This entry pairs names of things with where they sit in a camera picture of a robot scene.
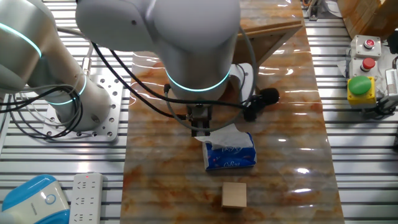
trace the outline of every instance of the teal light ring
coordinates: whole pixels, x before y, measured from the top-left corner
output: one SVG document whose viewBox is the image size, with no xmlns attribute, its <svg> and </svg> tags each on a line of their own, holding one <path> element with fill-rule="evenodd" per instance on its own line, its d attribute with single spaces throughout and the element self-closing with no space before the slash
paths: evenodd
<svg viewBox="0 0 398 224">
<path fill-rule="evenodd" d="M 180 88 L 183 89 L 183 90 L 193 91 L 193 92 L 209 91 L 209 90 L 212 90 L 212 89 L 218 87 L 219 85 L 221 85 L 221 84 L 228 78 L 230 72 L 231 72 L 231 69 L 228 71 L 228 73 L 227 73 L 226 76 L 222 79 L 222 81 L 220 81 L 219 83 L 217 83 L 217 84 L 215 84 L 215 85 L 213 85 L 213 86 L 211 86 L 211 87 L 209 87 L 209 88 L 204 88 L 204 89 L 191 89 L 191 88 L 187 88 L 187 87 L 185 87 L 185 86 L 181 86 L 181 85 L 178 84 L 176 81 L 174 81 L 174 80 L 172 79 L 172 77 L 169 75 L 169 73 L 167 72 L 167 70 L 166 70 L 166 74 L 167 74 L 167 76 L 169 77 L 169 79 L 170 79 L 171 82 L 173 82 L 175 85 L 177 85 L 178 87 L 180 87 Z"/>
<path fill-rule="evenodd" d="M 0 28 L 3 29 L 3 30 L 5 30 L 5 31 L 8 31 L 8 32 L 10 32 L 10 33 L 12 33 L 12 34 L 15 34 L 15 35 L 17 35 L 18 37 L 20 37 L 20 38 L 22 38 L 22 39 L 24 39 L 24 40 L 25 40 L 26 42 L 28 42 L 34 49 L 36 49 L 37 53 L 39 53 L 39 57 L 40 57 L 40 58 L 42 57 L 42 52 L 40 51 L 39 47 L 38 47 L 37 45 L 35 45 L 35 43 L 33 43 L 33 41 L 31 41 L 29 38 L 27 38 L 24 34 L 21 34 L 20 32 L 14 30 L 13 28 L 11 28 L 11 27 L 9 27 L 9 26 L 6 26 L 6 25 L 4 25 L 4 24 L 2 24 L 2 23 L 0 23 Z"/>
<path fill-rule="evenodd" d="M 83 91 L 85 90 L 85 88 L 86 88 L 86 84 L 87 84 L 87 76 L 85 76 L 85 84 L 83 85 L 83 88 L 80 90 L 80 92 L 79 92 L 79 96 L 83 93 Z M 66 101 L 66 102 L 63 102 L 63 103 L 51 103 L 51 102 L 49 102 L 51 105 L 65 105 L 65 104 L 67 104 L 67 103 L 70 103 L 70 102 L 72 102 L 73 100 L 75 100 L 76 98 L 74 98 L 74 99 L 70 99 L 70 100 L 68 100 L 68 101 Z"/>
</svg>

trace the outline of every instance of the red button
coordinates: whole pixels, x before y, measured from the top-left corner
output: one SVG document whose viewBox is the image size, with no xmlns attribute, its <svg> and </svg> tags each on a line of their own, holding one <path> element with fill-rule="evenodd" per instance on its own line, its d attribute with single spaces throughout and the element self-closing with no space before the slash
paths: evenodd
<svg viewBox="0 0 398 224">
<path fill-rule="evenodd" d="M 367 40 L 366 41 L 366 44 L 368 45 L 368 46 L 370 46 L 370 47 L 374 47 L 374 41 L 373 40 Z"/>
<path fill-rule="evenodd" d="M 376 66 L 376 61 L 374 61 L 372 58 L 366 58 L 365 60 L 363 60 L 362 66 L 365 69 L 372 69 L 374 68 L 374 66 Z"/>
</svg>

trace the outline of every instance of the blue device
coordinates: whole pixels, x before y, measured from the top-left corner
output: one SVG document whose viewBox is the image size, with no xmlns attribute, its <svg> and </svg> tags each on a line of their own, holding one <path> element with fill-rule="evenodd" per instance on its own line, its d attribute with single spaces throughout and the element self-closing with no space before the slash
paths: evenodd
<svg viewBox="0 0 398 224">
<path fill-rule="evenodd" d="M 61 186 L 51 175 L 34 177 L 8 193 L 2 212 L 18 224 L 68 224 L 70 215 Z"/>
</svg>

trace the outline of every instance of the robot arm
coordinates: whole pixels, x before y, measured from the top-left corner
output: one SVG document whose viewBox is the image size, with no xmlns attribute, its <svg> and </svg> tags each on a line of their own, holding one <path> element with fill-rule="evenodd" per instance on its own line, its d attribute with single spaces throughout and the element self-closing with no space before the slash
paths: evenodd
<svg viewBox="0 0 398 224">
<path fill-rule="evenodd" d="M 78 27 L 93 42 L 158 54 L 182 100 L 224 93 L 240 18 L 239 0 L 79 0 L 76 9 Z"/>
<path fill-rule="evenodd" d="M 66 84 L 83 104 L 76 131 L 91 130 L 107 117 L 108 93 L 94 84 L 60 40 L 52 13 L 41 0 L 0 0 L 0 91 Z M 48 89 L 37 90 L 41 94 Z M 61 122 L 75 115 L 68 94 L 45 97 Z"/>
</svg>

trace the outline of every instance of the green button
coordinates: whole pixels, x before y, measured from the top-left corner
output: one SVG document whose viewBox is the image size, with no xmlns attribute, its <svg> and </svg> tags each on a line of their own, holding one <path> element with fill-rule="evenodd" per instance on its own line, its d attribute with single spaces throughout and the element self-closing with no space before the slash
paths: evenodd
<svg viewBox="0 0 398 224">
<path fill-rule="evenodd" d="M 355 95 L 367 93 L 372 87 L 372 81 L 368 77 L 358 76 L 349 81 L 348 89 Z"/>
</svg>

